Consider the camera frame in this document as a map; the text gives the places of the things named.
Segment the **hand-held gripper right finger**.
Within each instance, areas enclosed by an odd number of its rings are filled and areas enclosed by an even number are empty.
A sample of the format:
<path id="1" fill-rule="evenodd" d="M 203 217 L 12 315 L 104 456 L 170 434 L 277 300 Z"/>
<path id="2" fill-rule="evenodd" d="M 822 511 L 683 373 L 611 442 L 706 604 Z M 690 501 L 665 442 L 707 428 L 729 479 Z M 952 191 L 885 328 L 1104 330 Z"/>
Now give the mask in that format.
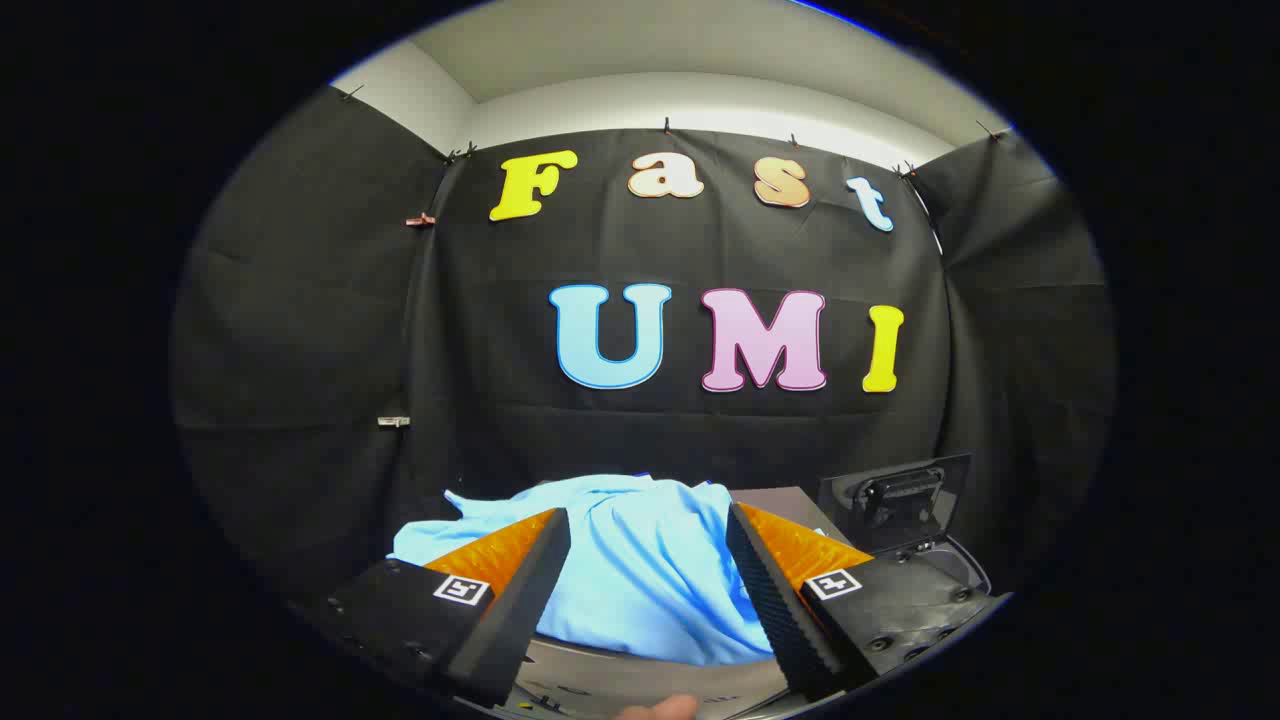
<path id="1" fill-rule="evenodd" d="M 790 692 L 855 691 L 961 638 L 1000 601 L 913 553 L 869 555 L 733 502 L 726 544 Z"/>

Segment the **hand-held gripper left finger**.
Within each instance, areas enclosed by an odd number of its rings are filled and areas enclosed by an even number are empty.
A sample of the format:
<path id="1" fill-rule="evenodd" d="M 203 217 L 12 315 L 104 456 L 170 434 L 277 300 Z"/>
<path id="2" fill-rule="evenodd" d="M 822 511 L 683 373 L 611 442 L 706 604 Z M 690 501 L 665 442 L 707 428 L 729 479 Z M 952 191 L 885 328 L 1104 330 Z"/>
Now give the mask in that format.
<path id="1" fill-rule="evenodd" d="M 571 548 L 549 509 L 424 565 L 374 564 L 317 600 L 338 647 L 416 691 L 503 705 Z"/>

